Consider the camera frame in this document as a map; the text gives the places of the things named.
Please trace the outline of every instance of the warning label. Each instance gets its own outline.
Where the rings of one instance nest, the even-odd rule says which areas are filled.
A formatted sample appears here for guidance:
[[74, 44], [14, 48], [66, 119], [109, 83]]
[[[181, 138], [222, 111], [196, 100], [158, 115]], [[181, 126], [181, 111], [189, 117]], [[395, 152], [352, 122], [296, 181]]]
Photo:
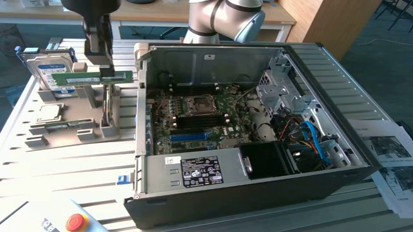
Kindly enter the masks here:
[[217, 156], [182, 159], [181, 167], [184, 186], [188, 188], [225, 182]]

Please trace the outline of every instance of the motherboard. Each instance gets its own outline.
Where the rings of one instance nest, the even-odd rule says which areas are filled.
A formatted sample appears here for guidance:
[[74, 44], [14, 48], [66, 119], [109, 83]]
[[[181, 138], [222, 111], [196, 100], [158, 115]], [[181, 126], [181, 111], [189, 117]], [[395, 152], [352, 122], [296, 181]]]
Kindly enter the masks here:
[[233, 148], [252, 142], [238, 85], [153, 89], [154, 155]]

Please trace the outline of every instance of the cpu socket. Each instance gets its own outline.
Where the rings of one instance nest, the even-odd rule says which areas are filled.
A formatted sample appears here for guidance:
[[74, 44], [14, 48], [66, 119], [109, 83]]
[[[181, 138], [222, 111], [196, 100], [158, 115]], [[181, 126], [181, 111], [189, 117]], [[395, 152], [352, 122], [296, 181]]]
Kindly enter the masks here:
[[201, 95], [188, 98], [190, 115], [212, 115], [217, 113], [216, 98], [213, 95]]

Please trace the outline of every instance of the blue pcie slot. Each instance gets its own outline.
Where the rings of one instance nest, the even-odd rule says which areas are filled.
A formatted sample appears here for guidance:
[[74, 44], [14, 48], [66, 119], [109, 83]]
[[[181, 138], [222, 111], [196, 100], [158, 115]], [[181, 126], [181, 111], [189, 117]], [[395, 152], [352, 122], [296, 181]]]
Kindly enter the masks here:
[[177, 134], [170, 136], [173, 142], [208, 140], [210, 132], [197, 134]]

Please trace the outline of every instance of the emergency stop button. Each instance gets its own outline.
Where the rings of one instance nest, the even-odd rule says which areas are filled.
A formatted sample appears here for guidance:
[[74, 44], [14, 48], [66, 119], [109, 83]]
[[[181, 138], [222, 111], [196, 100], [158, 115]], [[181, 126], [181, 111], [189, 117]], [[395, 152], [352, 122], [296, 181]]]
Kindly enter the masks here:
[[66, 222], [66, 229], [70, 232], [77, 232], [83, 229], [83, 226], [86, 225], [86, 219], [82, 214], [74, 214], [70, 216]]

